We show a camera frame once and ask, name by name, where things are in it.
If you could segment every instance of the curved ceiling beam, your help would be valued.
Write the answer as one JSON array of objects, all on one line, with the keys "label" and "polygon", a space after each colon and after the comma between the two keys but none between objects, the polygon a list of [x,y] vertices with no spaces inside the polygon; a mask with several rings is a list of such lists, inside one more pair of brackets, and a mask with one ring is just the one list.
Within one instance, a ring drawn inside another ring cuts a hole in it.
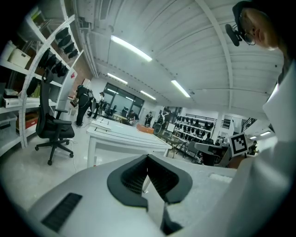
[{"label": "curved ceiling beam", "polygon": [[[212,23],[218,38],[221,42],[224,54],[225,54],[225,59],[226,59],[226,63],[227,63],[227,69],[228,69],[228,78],[229,78],[229,88],[232,89],[233,88],[233,72],[232,72],[232,64],[231,64],[231,58],[230,58],[230,53],[229,53],[229,49],[227,47],[227,43],[226,43],[226,39],[224,37],[224,34],[220,28],[220,25],[217,21],[217,19],[215,18],[213,12],[210,10],[209,6],[204,2],[204,0],[195,0],[200,8],[203,10],[203,12],[206,14],[206,16],[209,18],[210,22]],[[228,105],[228,109],[231,108],[231,104],[232,104],[232,97],[233,97],[233,90],[229,90],[229,105]]]}]

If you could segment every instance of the glass wall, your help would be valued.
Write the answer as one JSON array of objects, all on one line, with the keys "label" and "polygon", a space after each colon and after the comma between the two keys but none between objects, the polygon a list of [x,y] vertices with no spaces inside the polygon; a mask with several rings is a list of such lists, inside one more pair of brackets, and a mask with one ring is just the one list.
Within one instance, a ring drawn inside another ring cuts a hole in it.
[{"label": "glass wall", "polygon": [[128,108],[128,113],[133,110],[139,115],[144,101],[118,87],[107,83],[105,89],[104,100],[109,104],[111,108],[116,106],[117,114],[121,114],[124,107]]}]

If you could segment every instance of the person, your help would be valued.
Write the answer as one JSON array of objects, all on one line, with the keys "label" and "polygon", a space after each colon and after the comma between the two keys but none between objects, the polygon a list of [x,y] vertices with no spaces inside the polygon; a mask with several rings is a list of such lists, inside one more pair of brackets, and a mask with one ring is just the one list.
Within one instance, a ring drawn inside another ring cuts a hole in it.
[{"label": "person", "polygon": [[258,152],[259,152],[258,150],[256,150],[256,148],[257,148],[256,145],[257,145],[257,141],[254,141],[254,142],[253,142],[253,145],[249,147],[249,153],[250,153],[250,155],[252,155],[252,156],[254,156],[255,153],[258,153]]},{"label": "person", "polygon": [[[97,115],[102,115],[102,111],[103,111],[103,103],[104,103],[104,97],[105,97],[105,94],[104,92],[101,92],[100,93],[100,96],[96,102],[96,112],[93,116],[93,119],[96,119],[97,118]],[[92,111],[90,111],[88,114],[87,114],[89,117],[91,117],[92,115]]]},{"label": "person", "polygon": [[78,99],[78,114],[76,118],[76,125],[82,126],[83,116],[86,113],[87,108],[90,107],[92,104],[93,94],[90,89],[87,89],[82,85],[79,85],[77,87],[76,92],[76,99]]},{"label": "person", "polygon": [[221,143],[220,143],[220,139],[221,139],[221,136],[218,136],[218,137],[217,137],[217,140],[216,140],[216,142],[215,142],[215,146],[220,146],[220,145],[221,145]]},{"label": "person", "polygon": [[133,110],[130,111],[128,119],[129,124],[131,124],[132,126],[135,126],[137,122],[139,122],[139,116]]},{"label": "person", "polygon": [[284,56],[282,73],[278,84],[287,74],[296,50],[291,25],[294,20],[293,7],[288,1],[271,3],[266,0],[238,2],[233,8],[240,37],[249,45],[257,44],[267,50],[279,49]]},{"label": "person", "polygon": [[152,120],[153,116],[152,116],[152,112],[150,111],[149,114],[146,115],[145,118],[145,126],[150,127],[151,126],[151,120]]}]

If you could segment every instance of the desk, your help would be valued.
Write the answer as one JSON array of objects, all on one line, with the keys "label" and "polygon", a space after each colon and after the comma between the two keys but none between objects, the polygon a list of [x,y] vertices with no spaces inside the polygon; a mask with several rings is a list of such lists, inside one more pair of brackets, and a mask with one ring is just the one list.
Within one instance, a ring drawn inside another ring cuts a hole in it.
[{"label": "desk", "polygon": [[179,145],[179,144],[182,144],[183,141],[181,141],[179,138],[177,137],[167,137],[167,136],[164,136],[164,135],[161,135],[161,134],[158,134],[158,137],[159,138],[162,138],[162,139],[165,139],[165,141],[167,143],[170,143],[173,147],[173,158],[175,156],[175,148]]},{"label": "desk", "polygon": [[96,123],[102,123],[102,127],[90,124],[86,131],[90,135],[87,167],[96,165],[97,158],[100,157],[108,157],[111,162],[142,154],[166,156],[167,151],[172,148],[155,135],[138,131],[135,127],[102,117]]},{"label": "desk", "polygon": [[122,120],[128,120],[126,117],[123,117],[119,114],[113,114],[113,118],[115,117],[115,121],[118,121],[119,123],[122,123]]}]

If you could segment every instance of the black vent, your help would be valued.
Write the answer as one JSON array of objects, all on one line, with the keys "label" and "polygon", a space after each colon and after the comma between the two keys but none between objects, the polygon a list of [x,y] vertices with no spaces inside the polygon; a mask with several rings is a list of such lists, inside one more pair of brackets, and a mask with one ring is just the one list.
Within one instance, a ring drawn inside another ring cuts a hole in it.
[{"label": "black vent", "polygon": [[153,159],[147,159],[148,176],[159,196],[168,202],[166,194],[179,182],[179,177]]},{"label": "black vent", "polygon": [[142,194],[142,187],[147,176],[146,159],[124,171],[121,182],[135,194]]},{"label": "black vent", "polygon": [[52,211],[44,218],[42,224],[58,232],[65,221],[70,216],[71,212],[77,206],[82,196],[69,193]]}]

